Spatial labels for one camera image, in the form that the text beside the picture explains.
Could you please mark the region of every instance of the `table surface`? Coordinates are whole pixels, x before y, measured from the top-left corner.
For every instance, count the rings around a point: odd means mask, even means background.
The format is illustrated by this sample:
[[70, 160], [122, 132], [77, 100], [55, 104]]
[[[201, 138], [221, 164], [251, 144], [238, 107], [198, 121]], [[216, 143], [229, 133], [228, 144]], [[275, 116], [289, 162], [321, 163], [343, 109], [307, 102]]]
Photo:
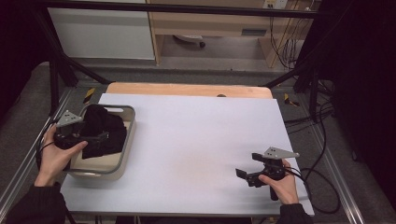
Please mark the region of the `table surface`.
[[[189, 87], [192, 93], [178, 95]], [[148, 94], [147, 88], [155, 93]], [[249, 91], [253, 98], [246, 94]], [[114, 83], [107, 92], [112, 94], [103, 94], [101, 104], [132, 105], [136, 111], [127, 168], [116, 181], [68, 175], [62, 193], [70, 211], [212, 217], [279, 213], [280, 202], [271, 201], [268, 187], [250, 188], [235, 175], [235, 168], [249, 173], [263, 168], [251, 159], [252, 152], [263, 153], [268, 147], [292, 150], [268, 89]], [[219, 94], [233, 97], [207, 97]], [[289, 161], [298, 168], [295, 159]], [[297, 190], [307, 214], [314, 215], [298, 179]]]

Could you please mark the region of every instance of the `cabinet door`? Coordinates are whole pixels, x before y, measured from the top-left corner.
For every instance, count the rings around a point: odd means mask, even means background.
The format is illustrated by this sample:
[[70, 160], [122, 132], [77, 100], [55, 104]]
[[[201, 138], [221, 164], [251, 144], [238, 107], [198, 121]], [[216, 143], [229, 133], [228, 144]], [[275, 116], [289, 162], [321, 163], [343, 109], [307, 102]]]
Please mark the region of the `cabinet door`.
[[154, 59], [147, 12], [49, 8], [49, 14], [70, 57]]

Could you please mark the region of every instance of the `floor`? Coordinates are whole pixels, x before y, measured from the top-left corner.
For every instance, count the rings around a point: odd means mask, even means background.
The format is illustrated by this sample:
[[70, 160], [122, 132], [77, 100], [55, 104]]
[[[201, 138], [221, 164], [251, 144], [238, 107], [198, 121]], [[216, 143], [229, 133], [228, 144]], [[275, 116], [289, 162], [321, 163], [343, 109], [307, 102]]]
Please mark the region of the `floor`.
[[[206, 47], [200, 49], [196, 44], [185, 43], [172, 36], [166, 37], [163, 60], [160, 65], [154, 62], [138, 61], [81, 61], [103, 77], [131, 82], [258, 86], [288, 71], [280, 65], [268, 69], [259, 43], [253, 38], [205, 37], [205, 42]], [[29, 155], [32, 143], [48, 119], [50, 111], [48, 73], [46, 65], [37, 67], [23, 90], [20, 100], [1, 120], [0, 151], [3, 159], [0, 165], [3, 169], [0, 171], [0, 192], [2, 193], [10, 190], [8, 183], [16, 183], [16, 177], [13, 176], [26, 155]], [[82, 74], [78, 74], [78, 77], [80, 83], [78, 88], [72, 90], [75, 101], [70, 102], [70, 106], [81, 106], [82, 99], [91, 85], [96, 87], [92, 102], [97, 101], [100, 93], [106, 90], [106, 86], [97, 85], [89, 77]], [[293, 83], [294, 79], [291, 78], [272, 89], [284, 120], [306, 116], [302, 100], [306, 100], [307, 96], [304, 93], [296, 94], [292, 89]], [[286, 103], [285, 93], [290, 99]], [[327, 95], [320, 95], [318, 98], [321, 104], [328, 100]], [[338, 126], [337, 118], [327, 117], [324, 120], [324, 126], [327, 134], [327, 148], [330, 149], [332, 157], [340, 168], [340, 174], [351, 190], [354, 202], [364, 219], [363, 223], [396, 223], [395, 211], [390, 207], [366, 165], [352, 160], [351, 150], [343, 131]], [[299, 122], [296, 125], [287, 125], [287, 127], [294, 150], [304, 155], [298, 160], [300, 168], [310, 167], [321, 150], [321, 144], [315, 137], [315, 127], [318, 125]], [[36, 168], [33, 162], [31, 164], [33, 165], [31, 169], [28, 169], [26, 180], [17, 183], [21, 185], [21, 190], [16, 195], [15, 201], [34, 181]], [[317, 169], [328, 178], [332, 178], [325, 161], [320, 162]], [[326, 181], [312, 174], [311, 182], [311, 191], [314, 195], [312, 203], [320, 209], [333, 210], [337, 200]], [[5, 199], [3, 195], [0, 205], [3, 205]], [[84, 223], [94, 223], [93, 216], [76, 216], [76, 219]], [[361, 223], [348, 218], [343, 206], [330, 215], [316, 211], [314, 220], [315, 223]], [[104, 223], [114, 223], [114, 217], [104, 217]]]

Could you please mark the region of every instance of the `human hand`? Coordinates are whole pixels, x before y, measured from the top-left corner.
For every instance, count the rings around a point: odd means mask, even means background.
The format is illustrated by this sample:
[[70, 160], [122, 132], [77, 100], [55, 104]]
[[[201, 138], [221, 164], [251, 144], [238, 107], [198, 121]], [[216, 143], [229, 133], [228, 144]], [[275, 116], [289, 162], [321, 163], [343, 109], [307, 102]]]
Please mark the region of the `human hand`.
[[[290, 163], [282, 159], [285, 169], [290, 170]], [[266, 175], [259, 175], [260, 181], [272, 187], [283, 204], [298, 203], [297, 189], [294, 175], [285, 172], [285, 177], [281, 180], [274, 180]]]
[[44, 134], [43, 146], [46, 147], [42, 151], [40, 171], [35, 180], [36, 187], [53, 186], [56, 176], [64, 169], [71, 158], [88, 145], [86, 141], [83, 141], [69, 149], [60, 149], [54, 144], [53, 135], [55, 135], [55, 132], [56, 125], [52, 125]]

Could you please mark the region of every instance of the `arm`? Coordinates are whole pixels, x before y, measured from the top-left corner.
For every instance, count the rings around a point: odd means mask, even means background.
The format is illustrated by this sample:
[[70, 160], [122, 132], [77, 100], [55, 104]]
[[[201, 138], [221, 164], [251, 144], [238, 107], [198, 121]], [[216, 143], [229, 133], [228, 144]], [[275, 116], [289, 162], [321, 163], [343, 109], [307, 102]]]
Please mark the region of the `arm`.
[[[285, 169], [290, 169], [290, 163], [283, 160]], [[299, 203], [294, 175], [286, 172], [281, 180], [273, 180], [266, 175], [259, 176], [260, 181], [271, 186], [279, 200], [280, 218], [277, 224], [311, 224], [312, 218], [305, 212]]]
[[53, 144], [56, 127], [53, 125], [44, 135], [42, 162], [35, 183], [21, 200], [9, 211], [7, 224], [11, 223], [64, 223], [66, 206], [61, 185], [55, 182], [57, 175], [70, 159], [79, 153], [87, 142], [81, 142], [67, 150]]

